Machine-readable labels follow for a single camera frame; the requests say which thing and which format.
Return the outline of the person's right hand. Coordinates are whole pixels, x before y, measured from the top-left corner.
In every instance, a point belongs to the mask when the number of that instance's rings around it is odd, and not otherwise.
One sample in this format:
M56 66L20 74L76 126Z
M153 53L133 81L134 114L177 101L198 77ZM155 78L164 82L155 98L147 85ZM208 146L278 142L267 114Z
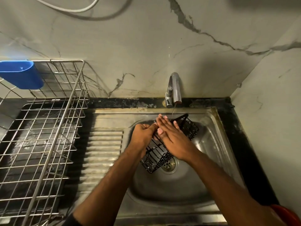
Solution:
M159 115L156 118L156 122L159 125ZM166 140L163 142L164 145L167 150L179 160L190 164L201 154L201 151L188 137L186 137L183 132L179 132L175 127L172 130L164 130L164 132L167 135Z

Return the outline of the person's left hand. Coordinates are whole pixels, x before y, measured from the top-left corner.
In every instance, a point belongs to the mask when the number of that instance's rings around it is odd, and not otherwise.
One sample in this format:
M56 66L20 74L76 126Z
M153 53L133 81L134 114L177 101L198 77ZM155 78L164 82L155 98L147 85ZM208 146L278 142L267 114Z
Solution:
M140 159L142 159L146 154L146 147L149 145L151 140L152 139L144 140L141 137L141 124L137 124L133 130L129 148L135 150L140 156Z

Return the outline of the person's left forearm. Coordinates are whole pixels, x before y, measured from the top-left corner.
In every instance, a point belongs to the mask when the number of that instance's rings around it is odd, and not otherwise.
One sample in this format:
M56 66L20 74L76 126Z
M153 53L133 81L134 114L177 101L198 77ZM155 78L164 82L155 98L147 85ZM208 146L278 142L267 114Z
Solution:
M113 226L144 147L128 146L99 184L79 204L73 217L82 226Z

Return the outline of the red plastic container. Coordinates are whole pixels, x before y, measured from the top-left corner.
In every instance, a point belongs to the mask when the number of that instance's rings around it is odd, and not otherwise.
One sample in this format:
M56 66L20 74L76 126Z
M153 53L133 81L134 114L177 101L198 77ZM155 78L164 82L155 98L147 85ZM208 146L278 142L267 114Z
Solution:
M276 204L270 207L287 226L301 226L301 219L290 209Z

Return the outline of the chrome faucet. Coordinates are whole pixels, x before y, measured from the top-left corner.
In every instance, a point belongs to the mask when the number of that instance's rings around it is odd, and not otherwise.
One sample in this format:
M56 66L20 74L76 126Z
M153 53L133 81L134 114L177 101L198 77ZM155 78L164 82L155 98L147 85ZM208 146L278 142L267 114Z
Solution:
M167 108L172 108L175 104L181 103L180 77L177 72L173 72L170 76L167 91L165 93L165 105Z

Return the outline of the metal sink drain strainer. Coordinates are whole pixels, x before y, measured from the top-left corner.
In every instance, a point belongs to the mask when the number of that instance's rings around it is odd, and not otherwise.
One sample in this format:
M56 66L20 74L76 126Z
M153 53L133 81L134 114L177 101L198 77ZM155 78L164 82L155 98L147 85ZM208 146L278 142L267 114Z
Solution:
M164 163L160 167L160 171L164 174L171 175L174 174L178 169L179 161L177 158L173 157L170 160L168 160L166 163Z

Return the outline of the person's right forearm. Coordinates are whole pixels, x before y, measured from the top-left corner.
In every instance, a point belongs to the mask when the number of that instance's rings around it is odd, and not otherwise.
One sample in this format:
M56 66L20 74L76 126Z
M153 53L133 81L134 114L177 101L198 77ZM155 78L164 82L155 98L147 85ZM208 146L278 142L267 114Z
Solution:
M197 172L230 226L287 226L199 150L190 152L186 162Z

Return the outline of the blue plastic cutlery holder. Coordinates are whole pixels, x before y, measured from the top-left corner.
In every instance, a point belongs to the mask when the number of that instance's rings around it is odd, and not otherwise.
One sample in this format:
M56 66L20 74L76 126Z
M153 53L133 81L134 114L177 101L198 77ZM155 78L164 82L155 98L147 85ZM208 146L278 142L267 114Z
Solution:
M35 90L44 86L40 72L30 60L0 61L0 77L19 89Z

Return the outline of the black wire basket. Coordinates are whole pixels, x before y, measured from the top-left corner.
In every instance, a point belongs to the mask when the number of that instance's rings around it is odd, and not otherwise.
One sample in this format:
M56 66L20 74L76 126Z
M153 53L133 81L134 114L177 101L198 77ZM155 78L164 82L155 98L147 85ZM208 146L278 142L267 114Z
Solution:
M186 113L177 118L171 119L171 123L177 122L180 130L191 141L199 132L199 128L189 118ZM155 172L160 167L168 165L173 155L167 150L160 137L154 133L149 145L146 147L146 155L142 158L141 164L150 174Z

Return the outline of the black drip tray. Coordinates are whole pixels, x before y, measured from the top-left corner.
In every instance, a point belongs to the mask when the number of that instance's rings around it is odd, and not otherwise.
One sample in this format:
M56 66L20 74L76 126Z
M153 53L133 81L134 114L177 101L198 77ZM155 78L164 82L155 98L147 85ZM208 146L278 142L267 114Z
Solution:
M84 112L80 103L22 107L0 137L0 219L56 214Z

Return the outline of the stainless steel sink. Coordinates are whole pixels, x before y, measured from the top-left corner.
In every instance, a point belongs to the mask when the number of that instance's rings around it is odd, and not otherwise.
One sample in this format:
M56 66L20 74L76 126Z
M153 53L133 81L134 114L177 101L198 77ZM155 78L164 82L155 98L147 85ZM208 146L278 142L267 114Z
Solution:
M173 115L171 109L162 108L90 109L85 112L77 143L77 150L85 151L85 156L75 205L88 196L125 150L136 124L151 124L158 114L177 118L186 113L199 128L193 144L245 188L216 108L178 108ZM178 161L178 169L171 175L159 169L150 174L139 164L120 206L116 226L226 223L196 172Z

